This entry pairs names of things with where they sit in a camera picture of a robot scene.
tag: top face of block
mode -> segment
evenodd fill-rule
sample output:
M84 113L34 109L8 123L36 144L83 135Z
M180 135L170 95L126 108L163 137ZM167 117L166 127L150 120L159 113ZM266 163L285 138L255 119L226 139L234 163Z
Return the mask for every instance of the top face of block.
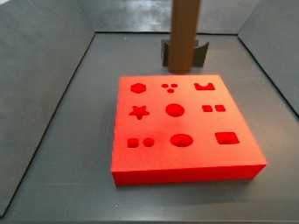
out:
M112 172L266 164L218 75L120 78Z

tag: brown wooden pillar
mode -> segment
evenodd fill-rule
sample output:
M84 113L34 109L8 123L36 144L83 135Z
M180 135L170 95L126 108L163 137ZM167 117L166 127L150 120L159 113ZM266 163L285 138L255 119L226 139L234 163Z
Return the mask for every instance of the brown wooden pillar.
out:
M168 71L187 74L192 67L194 40L202 0L172 0Z

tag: black bracket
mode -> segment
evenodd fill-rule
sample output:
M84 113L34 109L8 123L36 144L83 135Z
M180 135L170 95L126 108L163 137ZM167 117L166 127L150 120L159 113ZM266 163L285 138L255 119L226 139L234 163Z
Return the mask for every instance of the black bracket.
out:
M163 57L163 66L168 67L168 53L170 53L170 39L162 40L162 57ZM194 41L194 58L192 58L192 67L203 67L206 55L210 47L210 42L199 46L199 40Z

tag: red block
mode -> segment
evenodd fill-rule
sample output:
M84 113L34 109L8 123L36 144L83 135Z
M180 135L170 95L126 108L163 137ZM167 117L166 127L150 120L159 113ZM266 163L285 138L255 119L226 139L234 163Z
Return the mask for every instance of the red block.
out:
M111 165L118 186L253 179L266 165L218 75L120 78Z

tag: square hole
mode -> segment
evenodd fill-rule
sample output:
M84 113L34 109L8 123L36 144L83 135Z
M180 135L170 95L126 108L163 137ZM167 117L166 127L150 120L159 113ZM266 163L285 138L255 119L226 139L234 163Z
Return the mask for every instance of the square hole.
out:
M235 132L217 132L215 137L218 138L219 144L239 144L239 138Z
M127 139L127 148L136 148L139 146L138 138L128 138Z
M223 105L215 105L215 109L218 112L226 112L226 108Z
M203 109L205 112L213 112L213 107L211 107L211 105L203 105L203 106L202 106L202 109Z

